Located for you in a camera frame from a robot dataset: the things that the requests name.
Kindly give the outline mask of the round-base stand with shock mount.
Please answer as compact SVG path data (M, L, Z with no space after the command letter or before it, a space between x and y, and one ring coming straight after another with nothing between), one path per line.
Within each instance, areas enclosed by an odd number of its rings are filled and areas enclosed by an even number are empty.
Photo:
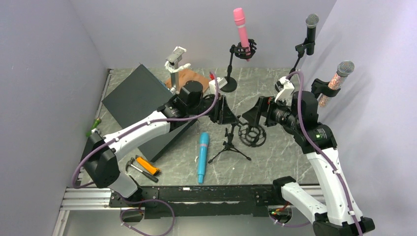
M237 89L238 83L237 81L231 76L233 70L233 58L237 57L239 59L251 59L254 54L256 53L256 45L254 39L248 39L249 46L242 46L239 42L237 45L233 44L230 49L230 60L229 65L227 67L227 75L225 76L227 84L221 88L223 92L233 92Z

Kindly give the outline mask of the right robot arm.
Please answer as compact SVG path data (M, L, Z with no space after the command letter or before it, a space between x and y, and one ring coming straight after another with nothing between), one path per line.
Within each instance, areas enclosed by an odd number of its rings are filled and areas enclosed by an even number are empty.
M317 236L361 236L375 229L365 217L346 183L332 130L318 122L318 101L308 91L297 91L290 108L261 96L242 117L251 127L265 117L265 126L280 124L306 154L319 181L325 203L308 194L292 177L273 181L271 198L277 204L291 203L312 224Z

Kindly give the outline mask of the dark grey rack unit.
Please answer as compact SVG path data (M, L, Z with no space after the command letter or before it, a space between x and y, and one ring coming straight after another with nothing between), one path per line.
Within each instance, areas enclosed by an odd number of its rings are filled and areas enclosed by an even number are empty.
M122 128L146 118L172 97L166 86L142 64L135 69L114 69L107 92L103 105ZM138 149L148 161L156 162L194 123L190 121Z

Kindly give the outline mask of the pink microphone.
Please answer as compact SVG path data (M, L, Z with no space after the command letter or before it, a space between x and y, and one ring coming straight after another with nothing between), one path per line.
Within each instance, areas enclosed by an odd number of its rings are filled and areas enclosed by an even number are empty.
M235 24L238 28L238 34L240 38L240 45L237 45L236 49L239 52L239 56L245 57L247 61L250 61L250 43L247 35L247 30L245 27L245 14L242 8L235 8L233 10L233 16Z

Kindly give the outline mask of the blue microphone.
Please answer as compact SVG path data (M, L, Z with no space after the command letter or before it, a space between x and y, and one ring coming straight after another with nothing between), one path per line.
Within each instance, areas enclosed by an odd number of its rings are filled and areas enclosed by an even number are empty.
M203 132L199 141L199 158L197 167L197 181L199 184L204 183L206 173L207 151L209 146L209 134Z

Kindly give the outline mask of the black tripod shock-mount stand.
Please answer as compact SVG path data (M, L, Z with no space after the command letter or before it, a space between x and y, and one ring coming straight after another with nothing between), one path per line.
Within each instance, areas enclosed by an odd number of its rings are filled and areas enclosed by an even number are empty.
M232 151L241 154L248 161L252 161L249 156L241 152L233 144L234 131L236 127L238 128L238 137L245 146L250 148L257 148L261 147L266 142L267 133L262 126L251 126L249 123L241 121L239 123L231 124L231 130L225 128L226 141L224 141L222 144L223 149L208 161L209 164L212 163L214 159L216 159L221 153L226 151Z

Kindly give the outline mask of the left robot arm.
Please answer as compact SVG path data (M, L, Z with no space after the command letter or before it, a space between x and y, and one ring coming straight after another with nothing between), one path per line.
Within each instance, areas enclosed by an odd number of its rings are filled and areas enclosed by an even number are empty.
M128 206L136 206L142 191L132 177L120 172L119 160L134 148L202 116L208 116L217 124L239 122L229 108L226 96L217 91L203 95L202 85L189 81L168 102L141 121L106 136L92 133L87 139L80 166L96 187L110 188L118 192Z

